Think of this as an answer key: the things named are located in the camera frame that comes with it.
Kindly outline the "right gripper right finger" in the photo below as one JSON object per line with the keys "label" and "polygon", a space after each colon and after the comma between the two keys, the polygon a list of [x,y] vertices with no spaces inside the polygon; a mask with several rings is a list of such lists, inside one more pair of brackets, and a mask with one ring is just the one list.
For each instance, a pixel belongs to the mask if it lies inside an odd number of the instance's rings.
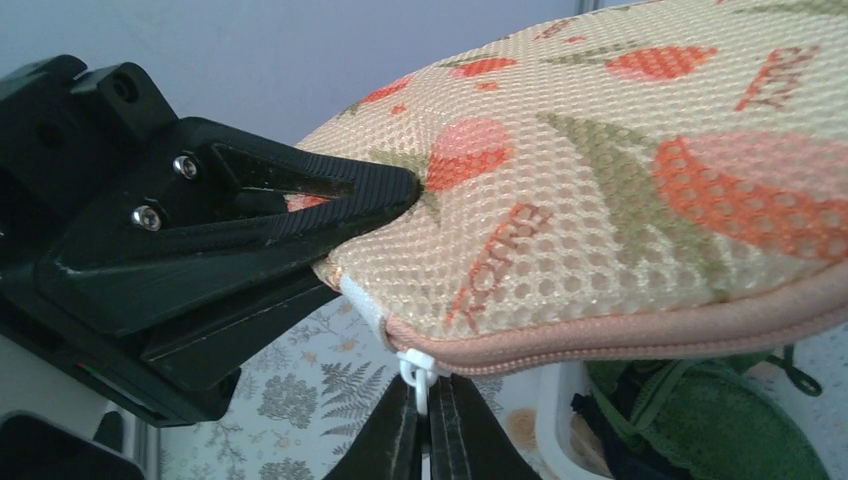
{"label": "right gripper right finger", "polygon": [[306,152],[201,118],[158,134],[38,263],[38,291],[125,336],[302,273],[420,195],[402,167]]}

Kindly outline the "green bra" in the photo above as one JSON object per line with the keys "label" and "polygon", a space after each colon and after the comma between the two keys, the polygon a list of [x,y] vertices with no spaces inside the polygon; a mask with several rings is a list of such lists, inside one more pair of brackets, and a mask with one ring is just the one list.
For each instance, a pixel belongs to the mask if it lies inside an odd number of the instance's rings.
{"label": "green bra", "polygon": [[766,363],[801,393],[822,387],[796,367],[794,348],[701,360],[593,361],[588,391],[627,446],[649,444],[675,479],[826,479],[807,436],[745,375]]}

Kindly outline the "floral patterned table mat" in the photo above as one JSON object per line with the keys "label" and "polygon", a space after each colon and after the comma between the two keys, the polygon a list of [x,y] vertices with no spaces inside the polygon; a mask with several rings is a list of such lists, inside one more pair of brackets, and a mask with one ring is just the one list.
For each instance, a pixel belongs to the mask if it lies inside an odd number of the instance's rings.
{"label": "floral patterned table mat", "polygon": [[[796,365],[823,388],[801,393],[762,364],[750,381],[777,401],[817,449],[829,475],[847,475],[847,329],[800,343]],[[162,479],[320,479],[348,450],[398,369],[343,299],[325,304],[252,357],[225,416],[161,432]],[[476,383],[526,461],[558,479],[538,450],[539,369]]]}

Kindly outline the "white zipper pull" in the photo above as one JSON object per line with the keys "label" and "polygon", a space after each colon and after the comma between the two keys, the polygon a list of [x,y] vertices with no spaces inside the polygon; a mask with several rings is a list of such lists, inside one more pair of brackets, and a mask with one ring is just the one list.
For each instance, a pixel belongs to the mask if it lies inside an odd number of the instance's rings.
{"label": "white zipper pull", "polygon": [[396,356],[402,380],[414,391],[416,411],[419,416],[426,417],[429,390],[444,376],[443,370],[432,356],[414,348],[399,351]]}

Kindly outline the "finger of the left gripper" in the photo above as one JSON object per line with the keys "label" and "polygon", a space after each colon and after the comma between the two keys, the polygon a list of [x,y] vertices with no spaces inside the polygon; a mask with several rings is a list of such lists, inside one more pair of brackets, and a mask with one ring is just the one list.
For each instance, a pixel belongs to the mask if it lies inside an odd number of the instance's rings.
{"label": "finger of the left gripper", "polygon": [[437,480],[538,480],[475,384],[441,377],[430,388],[429,472]]}
{"label": "finger of the left gripper", "polygon": [[423,419],[415,389],[397,375],[325,480],[420,480]]}

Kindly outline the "dark navy garment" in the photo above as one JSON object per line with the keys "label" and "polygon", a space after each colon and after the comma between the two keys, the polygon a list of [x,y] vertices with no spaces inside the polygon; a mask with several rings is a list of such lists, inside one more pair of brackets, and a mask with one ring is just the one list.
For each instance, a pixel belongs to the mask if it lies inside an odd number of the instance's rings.
{"label": "dark navy garment", "polygon": [[575,394],[570,404],[573,412],[587,421],[601,444],[603,458],[614,479],[675,479],[676,468],[645,444],[641,450],[631,448],[614,432],[592,396]]}

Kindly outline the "peach floral mesh laundry bag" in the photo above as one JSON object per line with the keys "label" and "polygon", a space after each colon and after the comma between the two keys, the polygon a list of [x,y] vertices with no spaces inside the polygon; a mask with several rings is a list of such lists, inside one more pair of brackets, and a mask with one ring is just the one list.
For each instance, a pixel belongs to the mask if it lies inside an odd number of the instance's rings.
{"label": "peach floral mesh laundry bag", "polygon": [[847,319],[847,5],[650,1],[422,68],[306,136],[420,200],[315,265],[486,375],[771,350]]}

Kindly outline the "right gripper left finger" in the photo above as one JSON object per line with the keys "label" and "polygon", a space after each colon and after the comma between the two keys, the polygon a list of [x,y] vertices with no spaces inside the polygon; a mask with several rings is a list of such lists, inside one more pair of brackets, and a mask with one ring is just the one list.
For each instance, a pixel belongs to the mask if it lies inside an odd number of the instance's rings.
{"label": "right gripper left finger", "polygon": [[141,359],[181,390],[208,390],[337,297],[311,270],[296,272],[161,324]]}

